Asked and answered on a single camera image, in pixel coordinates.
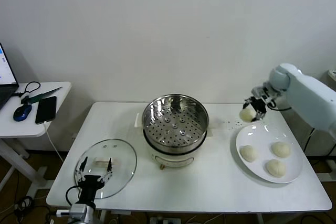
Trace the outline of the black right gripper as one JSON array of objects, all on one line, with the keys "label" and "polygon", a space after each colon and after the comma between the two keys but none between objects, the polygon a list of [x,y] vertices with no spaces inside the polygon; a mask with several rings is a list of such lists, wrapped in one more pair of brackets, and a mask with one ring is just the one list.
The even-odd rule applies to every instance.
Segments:
[{"label": "black right gripper", "polygon": [[252,113],[251,122],[260,121],[264,118],[267,109],[264,101],[262,99],[256,99],[255,97],[250,97],[244,100],[243,109],[247,108],[249,105],[255,110]]}]

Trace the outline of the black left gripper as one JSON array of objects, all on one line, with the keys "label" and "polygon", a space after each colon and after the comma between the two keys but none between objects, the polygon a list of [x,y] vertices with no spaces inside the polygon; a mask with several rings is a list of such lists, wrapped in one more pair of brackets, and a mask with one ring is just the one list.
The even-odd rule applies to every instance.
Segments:
[{"label": "black left gripper", "polygon": [[103,188],[105,183],[112,177],[113,162],[111,158],[99,158],[98,167],[100,176],[84,175],[87,159],[88,157],[85,157],[79,168],[75,169],[75,176],[81,189],[78,203],[94,205],[97,191]]}]

